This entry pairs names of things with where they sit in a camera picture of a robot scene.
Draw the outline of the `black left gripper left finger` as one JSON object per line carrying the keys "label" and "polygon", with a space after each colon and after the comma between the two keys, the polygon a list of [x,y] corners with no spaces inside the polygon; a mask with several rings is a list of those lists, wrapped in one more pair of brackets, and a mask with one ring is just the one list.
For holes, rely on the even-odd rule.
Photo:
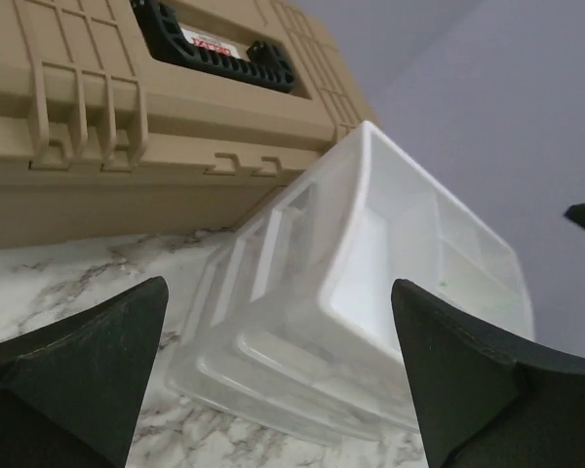
{"label": "black left gripper left finger", "polygon": [[0,343],[0,467],[123,467],[169,300],[150,278]]}

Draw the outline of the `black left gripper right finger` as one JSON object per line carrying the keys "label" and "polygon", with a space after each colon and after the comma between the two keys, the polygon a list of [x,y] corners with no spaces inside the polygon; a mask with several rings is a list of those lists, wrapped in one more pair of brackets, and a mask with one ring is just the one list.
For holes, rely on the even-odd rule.
{"label": "black left gripper right finger", "polygon": [[585,358],[473,317],[415,283],[394,322],[431,467],[585,467]]}

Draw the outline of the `white plastic drawer organizer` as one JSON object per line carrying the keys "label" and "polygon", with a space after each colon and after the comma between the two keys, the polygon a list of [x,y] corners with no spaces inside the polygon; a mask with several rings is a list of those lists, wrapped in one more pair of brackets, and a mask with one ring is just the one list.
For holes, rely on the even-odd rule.
{"label": "white plastic drawer organizer", "polygon": [[398,279],[534,336],[513,249],[367,121],[209,256],[169,386],[319,445],[414,431]]}

